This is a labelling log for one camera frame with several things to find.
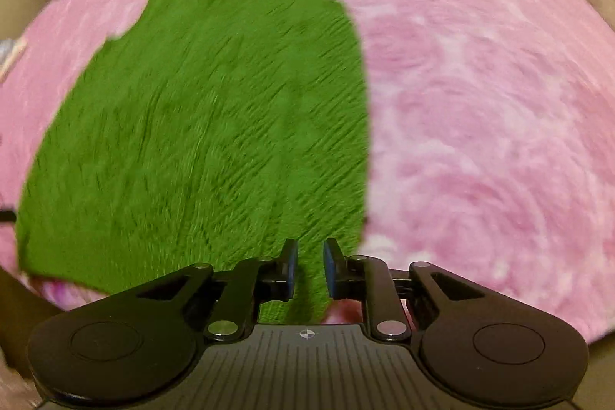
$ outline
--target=round pad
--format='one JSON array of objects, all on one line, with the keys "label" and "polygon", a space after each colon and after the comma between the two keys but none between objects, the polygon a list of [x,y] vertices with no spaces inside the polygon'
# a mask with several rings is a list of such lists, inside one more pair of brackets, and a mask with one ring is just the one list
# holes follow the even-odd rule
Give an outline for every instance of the round pad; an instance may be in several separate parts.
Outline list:
[{"label": "round pad", "polygon": [[540,406],[572,396],[587,345],[570,325],[529,307],[462,301],[425,331],[420,355],[452,392],[479,405]]},{"label": "round pad", "polygon": [[36,329],[28,347],[33,375],[52,399],[75,405],[125,405],[163,390],[196,354],[180,318],[58,315]]},{"label": "round pad", "polygon": [[531,328],[513,323],[498,323],[476,332],[474,347],[492,362],[522,365],[542,355],[544,341],[540,334]]},{"label": "round pad", "polygon": [[110,362],[134,353],[142,341],[141,334],[124,323],[99,321],[77,330],[71,349],[85,359]]}]

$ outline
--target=green towel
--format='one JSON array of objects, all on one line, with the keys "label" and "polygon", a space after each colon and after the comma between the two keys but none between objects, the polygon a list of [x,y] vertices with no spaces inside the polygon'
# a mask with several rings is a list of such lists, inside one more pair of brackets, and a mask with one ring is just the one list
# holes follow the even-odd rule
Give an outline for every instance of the green towel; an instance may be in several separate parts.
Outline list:
[{"label": "green towel", "polygon": [[361,53],[334,0],[149,0],[93,56],[23,190],[22,267],[108,293],[195,262],[231,269],[300,242],[296,299],[318,321],[322,241],[361,236]]}]

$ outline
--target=bed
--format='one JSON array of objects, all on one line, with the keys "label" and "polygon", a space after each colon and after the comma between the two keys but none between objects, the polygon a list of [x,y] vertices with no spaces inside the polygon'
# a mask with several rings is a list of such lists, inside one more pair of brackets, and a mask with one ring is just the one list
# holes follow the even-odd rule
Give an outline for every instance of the bed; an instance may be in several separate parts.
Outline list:
[{"label": "bed", "polygon": [[[615,33],[586,0],[340,0],[370,114],[359,253],[431,261],[548,311],[588,342],[615,327]],[[0,88],[0,204],[18,207],[66,94],[147,0],[51,0]],[[63,309],[102,296],[0,266]],[[348,321],[334,307],[326,321]]]}]

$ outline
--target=pink fleece blanket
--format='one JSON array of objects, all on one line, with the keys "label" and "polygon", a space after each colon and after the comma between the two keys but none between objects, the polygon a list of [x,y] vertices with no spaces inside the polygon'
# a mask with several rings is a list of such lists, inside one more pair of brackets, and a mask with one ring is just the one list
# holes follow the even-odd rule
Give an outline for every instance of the pink fleece blanket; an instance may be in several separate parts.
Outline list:
[{"label": "pink fleece blanket", "polygon": [[[53,0],[30,25],[0,88],[0,202],[18,204],[66,93],[146,1]],[[342,1],[370,93],[359,252],[398,269],[431,261],[567,320],[587,340],[613,328],[613,31],[585,0]],[[6,227],[0,264],[20,273]],[[63,308],[98,297],[21,276]],[[329,320],[340,317],[349,318],[338,309]]]}]

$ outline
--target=ribbed surface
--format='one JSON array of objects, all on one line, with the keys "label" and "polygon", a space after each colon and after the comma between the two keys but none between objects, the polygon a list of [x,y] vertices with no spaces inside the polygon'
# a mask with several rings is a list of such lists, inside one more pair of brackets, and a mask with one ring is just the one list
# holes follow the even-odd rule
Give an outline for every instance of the ribbed surface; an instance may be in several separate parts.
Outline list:
[{"label": "ribbed surface", "polygon": [[[205,351],[176,387],[133,410],[479,410],[434,386],[405,348],[368,340],[358,325],[259,325]],[[45,403],[41,410],[60,410]],[[574,410],[560,403],[550,410]]]}]

